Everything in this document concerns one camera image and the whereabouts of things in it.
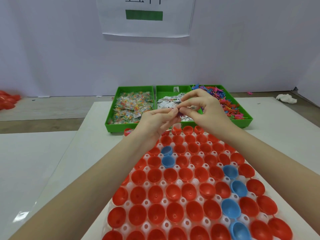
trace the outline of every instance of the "hand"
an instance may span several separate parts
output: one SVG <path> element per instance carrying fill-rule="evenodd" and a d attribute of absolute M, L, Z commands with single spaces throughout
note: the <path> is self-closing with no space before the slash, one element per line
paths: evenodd
<path fill-rule="evenodd" d="M 142 114 L 139 124 L 130 134 L 142 138 L 143 149 L 149 151 L 155 146 L 162 133 L 173 124 L 181 122 L 181 118 L 177 117 L 178 112 L 177 108 L 147 111 Z"/>
<path fill-rule="evenodd" d="M 177 105 L 179 111 L 189 116 L 208 133 L 215 135 L 219 139 L 222 138 L 226 130 L 235 126 L 223 111 L 218 99 L 201 88 L 188 92 L 181 98 L 181 101 L 182 103 Z M 199 114 L 197 110 L 187 108 L 192 105 L 203 107 L 203 114 Z"/>

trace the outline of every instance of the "person's left arm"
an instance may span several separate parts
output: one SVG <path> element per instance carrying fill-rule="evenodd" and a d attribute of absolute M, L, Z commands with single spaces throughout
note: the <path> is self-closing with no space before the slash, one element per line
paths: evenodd
<path fill-rule="evenodd" d="M 9 240 L 80 240 L 135 164 L 175 123 L 178 109 L 142 115 L 136 129 L 62 190 Z"/>

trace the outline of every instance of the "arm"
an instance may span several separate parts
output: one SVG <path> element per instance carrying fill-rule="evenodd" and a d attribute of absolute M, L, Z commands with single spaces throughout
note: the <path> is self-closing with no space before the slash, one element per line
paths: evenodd
<path fill-rule="evenodd" d="M 187 93 L 177 106 L 208 133 L 235 148 L 252 167 L 320 234 L 320 175 L 234 125 L 219 101 L 202 89 Z M 195 105 L 204 113 L 186 108 Z"/>
<path fill-rule="evenodd" d="M 81 239 L 138 160 L 163 132 L 181 121 L 177 114 L 178 109 L 144 113 L 130 135 L 34 214 L 10 240 Z"/>

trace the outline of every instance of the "person's right arm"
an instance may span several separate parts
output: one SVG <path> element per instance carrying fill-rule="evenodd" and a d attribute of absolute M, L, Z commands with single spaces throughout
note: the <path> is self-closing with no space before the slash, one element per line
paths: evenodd
<path fill-rule="evenodd" d="M 270 145 L 238 128 L 226 116 L 219 101 L 202 89 L 182 97 L 179 111 L 208 133 L 235 148 L 252 167 L 320 234 L 320 175 Z M 204 108 L 203 114 L 187 108 Z"/>

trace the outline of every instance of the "person's left hand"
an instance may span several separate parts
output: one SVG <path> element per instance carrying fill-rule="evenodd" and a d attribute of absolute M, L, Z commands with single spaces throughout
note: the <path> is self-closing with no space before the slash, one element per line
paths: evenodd
<path fill-rule="evenodd" d="M 173 124 L 181 122 L 181 118 L 176 117 L 178 112 L 177 108 L 147 111 L 142 114 L 139 124 L 130 135 L 132 134 L 132 136 L 142 139 L 143 149 L 149 151 L 167 129 Z"/>

